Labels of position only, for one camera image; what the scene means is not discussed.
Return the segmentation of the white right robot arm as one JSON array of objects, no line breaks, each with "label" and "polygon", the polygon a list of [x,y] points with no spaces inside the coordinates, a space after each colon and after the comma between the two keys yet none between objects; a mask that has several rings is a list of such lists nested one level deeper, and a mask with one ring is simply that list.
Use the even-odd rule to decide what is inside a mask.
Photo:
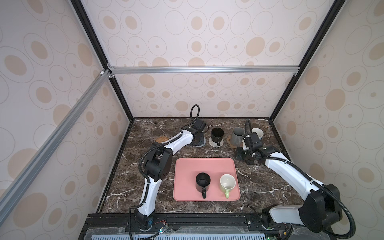
[{"label": "white right robot arm", "polygon": [[[300,225],[313,233],[324,232],[337,239],[350,239],[356,233],[352,213],[342,203],[339,189],[324,184],[301,170],[274,146],[259,149],[236,149],[236,159],[249,165],[259,162],[283,178],[303,199],[302,205],[272,205],[259,213],[259,221],[266,230],[277,224]],[[330,227],[347,217],[350,228],[345,234],[335,234]]]}]

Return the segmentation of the grey mug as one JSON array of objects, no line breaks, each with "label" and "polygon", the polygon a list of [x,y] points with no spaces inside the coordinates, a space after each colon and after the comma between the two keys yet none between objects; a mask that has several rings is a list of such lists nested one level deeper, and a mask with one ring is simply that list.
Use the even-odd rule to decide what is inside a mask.
[{"label": "grey mug", "polygon": [[231,145],[235,147],[243,147],[244,134],[245,134],[244,129],[239,127],[234,128],[232,131],[231,140],[230,140]]}]

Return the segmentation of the grey woven coaster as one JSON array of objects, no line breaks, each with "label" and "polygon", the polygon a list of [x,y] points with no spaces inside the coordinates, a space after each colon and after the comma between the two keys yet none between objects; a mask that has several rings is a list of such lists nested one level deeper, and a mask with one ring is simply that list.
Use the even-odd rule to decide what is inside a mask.
[{"label": "grey woven coaster", "polygon": [[195,145],[195,146],[193,146],[193,147],[201,148],[201,147],[204,147],[205,145],[206,145],[206,142],[203,142],[202,144]]}]

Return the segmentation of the rattan woven coaster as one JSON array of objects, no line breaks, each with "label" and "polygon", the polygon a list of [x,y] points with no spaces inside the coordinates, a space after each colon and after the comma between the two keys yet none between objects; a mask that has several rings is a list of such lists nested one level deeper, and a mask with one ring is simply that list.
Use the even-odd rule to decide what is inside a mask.
[{"label": "rattan woven coaster", "polygon": [[168,140],[169,140],[168,137],[161,136],[161,137],[156,139],[156,142],[161,144],[161,143],[167,142]]}]

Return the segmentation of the black mug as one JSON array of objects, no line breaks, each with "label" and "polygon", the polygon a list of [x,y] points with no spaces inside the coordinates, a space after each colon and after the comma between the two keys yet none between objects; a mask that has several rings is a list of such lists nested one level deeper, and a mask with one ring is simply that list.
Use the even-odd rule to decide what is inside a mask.
[{"label": "black mug", "polygon": [[201,193],[203,199],[207,198],[207,191],[209,190],[211,178],[207,173],[199,173],[196,176],[196,189]]},{"label": "black mug", "polygon": [[211,140],[214,144],[216,144],[217,146],[221,146],[222,141],[223,141],[223,137],[224,137],[224,130],[223,129],[221,129],[221,128],[213,128],[212,129]]}]

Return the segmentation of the multicolour woven coaster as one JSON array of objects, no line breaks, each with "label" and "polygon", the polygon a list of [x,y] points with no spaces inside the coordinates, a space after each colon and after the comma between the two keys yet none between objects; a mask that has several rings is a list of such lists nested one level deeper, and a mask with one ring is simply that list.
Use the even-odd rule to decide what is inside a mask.
[{"label": "multicolour woven coaster", "polygon": [[224,145],[224,140],[221,140],[219,144],[217,144],[216,142],[214,142],[212,140],[212,138],[209,138],[209,144],[210,146],[212,146],[213,148],[220,148]]}]

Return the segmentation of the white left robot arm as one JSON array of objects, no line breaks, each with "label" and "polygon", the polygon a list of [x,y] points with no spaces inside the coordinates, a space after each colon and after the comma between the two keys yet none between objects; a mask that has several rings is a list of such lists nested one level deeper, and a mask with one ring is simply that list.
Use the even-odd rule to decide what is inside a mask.
[{"label": "white left robot arm", "polygon": [[206,143],[204,134],[183,129],[167,141],[153,142],[140,159],[139,172],[145,178],[145,185],[140,203],[130,207],[130,212],[134,212],[135,220],[145,229],[152,225],[160,185],[171,170],[174,154],[188,145],[203,147]]}]

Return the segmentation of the paw print coaster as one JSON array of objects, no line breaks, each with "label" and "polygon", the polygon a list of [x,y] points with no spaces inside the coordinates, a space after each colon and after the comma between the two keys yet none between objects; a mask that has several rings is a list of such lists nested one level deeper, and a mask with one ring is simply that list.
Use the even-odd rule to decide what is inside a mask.
[{"label": "paw print coaster", "polygon": [[232,148],[232,149],[236,149],[238,146],[235,146],[235,145],[232,145],[232,143],[231,143],[231,136],[229,136],[228,138],[227,138],[227,143],[230,145],[230,148]]}]

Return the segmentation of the white mug green handle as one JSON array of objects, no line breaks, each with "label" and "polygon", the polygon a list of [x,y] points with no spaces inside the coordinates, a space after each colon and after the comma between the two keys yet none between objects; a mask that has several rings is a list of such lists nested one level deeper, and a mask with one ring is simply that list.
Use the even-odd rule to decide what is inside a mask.
[{"label": "white mug green handle", "polygon": [[230,174],[224,174],[220,178],[220,190],[224,193],[226,199],[229,198],[230,192],[236,187],[236,180]]}]

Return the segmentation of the light blue mug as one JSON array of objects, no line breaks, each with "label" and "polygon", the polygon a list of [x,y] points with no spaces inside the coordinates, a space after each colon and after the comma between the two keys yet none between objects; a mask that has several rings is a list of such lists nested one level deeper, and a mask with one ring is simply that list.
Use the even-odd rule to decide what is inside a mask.
[{"label": "light blue mug", "polygon": [[259,128],[252,128],[252,132],[258,135],[259,140],[261,140],[264,136],[264,132]]}]

